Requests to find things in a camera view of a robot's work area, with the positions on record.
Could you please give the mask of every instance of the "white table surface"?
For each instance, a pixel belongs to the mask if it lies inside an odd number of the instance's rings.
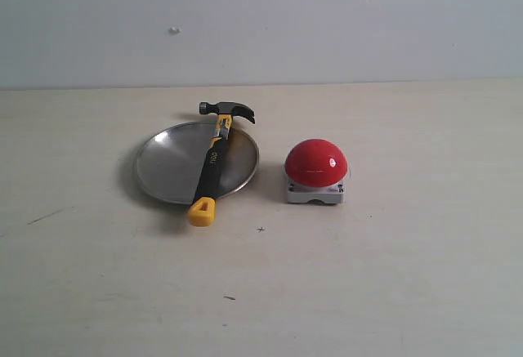
[[[201,100],[261,152],[208,228],[129,169]],[[343,205],[284,202],[311,137]],[[0,149],[1,356],[523,353],[523,80],[3,91]]]

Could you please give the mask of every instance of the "round metal plate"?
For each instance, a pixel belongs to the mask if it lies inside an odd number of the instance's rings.
[[[168,203],[192,204],[214,123],[184,123],[159,132],[138,151],[133,165],[138,185],[150,196]],[[244,187],[259,159],[254,140],[232,128],[218,197]]]

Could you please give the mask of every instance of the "yellow hammer grip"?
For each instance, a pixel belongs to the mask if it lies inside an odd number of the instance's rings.
[[[187,213],[189,222],[194,226],[209,226],[215,217],[216,201],[205,196],[194,202]]]

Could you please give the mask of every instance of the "red dome button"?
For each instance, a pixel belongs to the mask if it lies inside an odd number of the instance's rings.
[[[298,143],[285,160],[285,172],[298,184],[326,187],[338,183],[347,171],[345,156],[334,144],[324,139]]]

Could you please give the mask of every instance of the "hammer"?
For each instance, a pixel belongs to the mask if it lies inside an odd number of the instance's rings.
[[[187,214],[194,226],[209,226],[216,216],[216,199],[220,185],[221,170],[227,154],[229,130],[233,116],[241,116],[254,123],[254,112],[246,105],[237,102],[199,103],[199,114],[217,114],[216,129],[211,139],[211,147],[205,155],[198,187],[193,204]]]

